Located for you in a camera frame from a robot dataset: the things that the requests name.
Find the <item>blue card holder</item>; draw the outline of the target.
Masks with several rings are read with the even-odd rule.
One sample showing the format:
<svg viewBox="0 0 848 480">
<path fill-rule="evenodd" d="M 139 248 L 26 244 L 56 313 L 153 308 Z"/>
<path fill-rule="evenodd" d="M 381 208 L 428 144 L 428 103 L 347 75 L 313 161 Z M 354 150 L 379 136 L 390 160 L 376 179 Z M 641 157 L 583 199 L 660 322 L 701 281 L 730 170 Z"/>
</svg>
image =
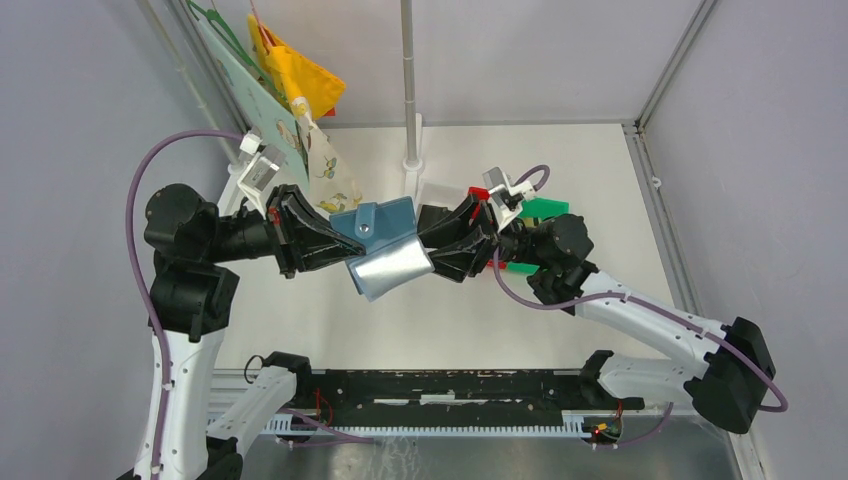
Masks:
<svg viewBox="0 0 848 480">
<path fill-rule="evenodd" d="M 374 302 L 394 288 L 435 271 L 418 236 L 414 202 L 404 196 L 362 203 L 330 216 L 333 229 L 360 243 L 365 254 L 346 262 L 358 293 Z"/>
</svg>

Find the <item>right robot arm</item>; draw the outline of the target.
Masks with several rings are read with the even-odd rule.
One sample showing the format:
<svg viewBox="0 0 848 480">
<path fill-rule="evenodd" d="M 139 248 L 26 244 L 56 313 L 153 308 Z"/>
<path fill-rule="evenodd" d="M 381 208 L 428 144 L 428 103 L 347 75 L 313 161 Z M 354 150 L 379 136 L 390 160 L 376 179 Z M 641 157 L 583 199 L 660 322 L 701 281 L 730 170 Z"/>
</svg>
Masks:
<svg viewBox="0 0 848 480">
<path fill-rule="evenodd" d="M 580 400 L 602 408 L 613 399 L 688 403 L 714 426 L 750 431 L 760 412 L 782 413 L 785 395 L 761 328 L 738 317 L 725 323 L 664 305 L 626 286 L 589 261 L 594 244 L 583 217 L 571 213 L 497 223 L 489 201 L 469 194 L 455 209 L 423 205 L 418 235 L 437 275 L 455 282 L 501 262 L 536 270 L 526 279 L 534 297 L 514 301 L 596 321 L 663 354 L 637 359 L 597 351 L 577 382 Z"/>
</svg>

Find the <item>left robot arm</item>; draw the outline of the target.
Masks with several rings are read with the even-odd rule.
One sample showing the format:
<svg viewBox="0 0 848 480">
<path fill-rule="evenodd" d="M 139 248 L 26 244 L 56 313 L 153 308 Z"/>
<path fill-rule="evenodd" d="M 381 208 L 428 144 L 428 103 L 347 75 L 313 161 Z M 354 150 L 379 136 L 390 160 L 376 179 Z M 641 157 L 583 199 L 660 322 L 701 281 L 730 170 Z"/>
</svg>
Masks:
<svg viewBox="0 0 848 480">
<path fill-rule="evenodd" d="M 146 207 L 145 241 L 155 277 L 141 291 L 154 330 L 154 386 L 130 479 L 237 479 L 252 443 L 286 404 L 302 407 L 316 387 L 307 357 L 272 352 L 259 375 L 217 420 L 208 407 L 216 359 L 239 283 L 235 260 L 271 257 L 283 276 L 363 256 L 300 189 L 273 189 L 264 212 L 223 216 L 184 184 L 158 190 Z"/>
</svg>

